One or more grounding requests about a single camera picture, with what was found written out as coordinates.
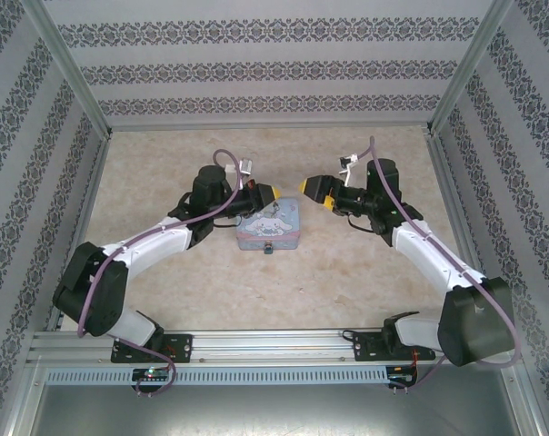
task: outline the cartoon character print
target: cartoon character print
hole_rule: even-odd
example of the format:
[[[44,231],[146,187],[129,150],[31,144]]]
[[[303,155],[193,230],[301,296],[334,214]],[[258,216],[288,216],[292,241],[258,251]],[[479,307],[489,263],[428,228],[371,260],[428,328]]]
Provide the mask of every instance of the cartoon character print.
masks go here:
[[[245,227],[247,231],[255,232],[258,236],[281,236],[292,228],[291,224],[285,223],[280,218],[266,218],[265,216],[252,221]]]

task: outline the speckled surface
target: speckled surface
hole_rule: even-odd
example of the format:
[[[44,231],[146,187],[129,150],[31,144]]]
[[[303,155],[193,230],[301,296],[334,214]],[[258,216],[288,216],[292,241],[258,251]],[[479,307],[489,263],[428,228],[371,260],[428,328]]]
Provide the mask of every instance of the speckled surface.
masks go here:
[[[399,312],[438,309],[439,296],[403,255],[297,192],[306,177],[336,175],[338,157],[361,153],[371,134],[378,153],[397,163],[404,201],[456,251],[419,127],[115,133],[86,239],[112,243],[156,224],[212,152],[227,148],[253,160],[257,182],[298,198],[298,249],[242,252],[235,229],[215,229],[135,278],[129,306],[173,330],[374,327]],[[364,163],[355,174],[364,186]],[[63,329],[74,327],[66,320]]]

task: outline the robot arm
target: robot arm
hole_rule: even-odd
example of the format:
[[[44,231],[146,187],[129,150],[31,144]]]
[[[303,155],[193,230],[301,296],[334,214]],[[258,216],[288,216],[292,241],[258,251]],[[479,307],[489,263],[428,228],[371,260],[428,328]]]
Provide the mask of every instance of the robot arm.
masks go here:
[[[241,170],[244,168],[250,168],[248,161],[241,162]],[[249,180],[222,212],[188,225],[179,224],[216,212],[232,193],[225,169],[218,165],[205,166],[195,177],[192,192],[186,193],[174,210],[155,226],[103,247],[89,242],[79,245],[56,288],[54,305],[79,323],[97,272],[110,256],[115,255],[95,286],[85,330],[93,336],[109,334],[156,351],[164,330],[124,305],[125,288],[150,266],[200,243],[214,229],[214,219],[252,214],[279,196],[272,186]]]
[[[379,159],[379,166],[400,203],[402,193],[394,161]],[[385,347],[423,346],[443,352],[457,366],[513,349],[513,336],[505,322],[468,280],[482,285],[512,321],[511,290],[503,279],[488,280],[461,261],[438,241],[414,207],[401,203],[423,234],[419,233],[395,207],[374,161],[367,164],[366,188],[345,186],[341,179],[319,175],[306,179],[299,190],[337,215],[366,216],[373,233],[406,256],[442,295],[443,309],[438,313],[407,312],[385,320]],[[436,249],[438,243],[444,253]]]

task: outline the damask pattern wall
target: damask pattern wall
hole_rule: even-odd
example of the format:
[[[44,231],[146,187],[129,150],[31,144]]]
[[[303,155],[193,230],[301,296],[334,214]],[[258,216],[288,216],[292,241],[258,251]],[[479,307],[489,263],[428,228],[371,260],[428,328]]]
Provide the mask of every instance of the damask pattern wall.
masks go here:
[[[491,0],[50,0],[113,127],[427,122]]]
[[[101,138],[15,0],[0,0],[0,421],[43,330]]]
[[[514,289],[549,428],[549,2],[515,2],[442,130],[487,275]]]

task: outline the patterned wallpaper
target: patterned wallpaper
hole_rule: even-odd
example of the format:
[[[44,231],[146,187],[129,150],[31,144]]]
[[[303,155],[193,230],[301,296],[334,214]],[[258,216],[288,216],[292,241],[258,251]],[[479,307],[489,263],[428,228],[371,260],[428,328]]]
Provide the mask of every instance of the patterned wallpaper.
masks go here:
[[[0,422],[45,327],[100,143],[20,3],[0,0]]]
[[[440,134],[482,265],[513,287],[549,429],[549,4],[512,5]]]
[[[491,0],[46,1],[113,127],[428,121]]]

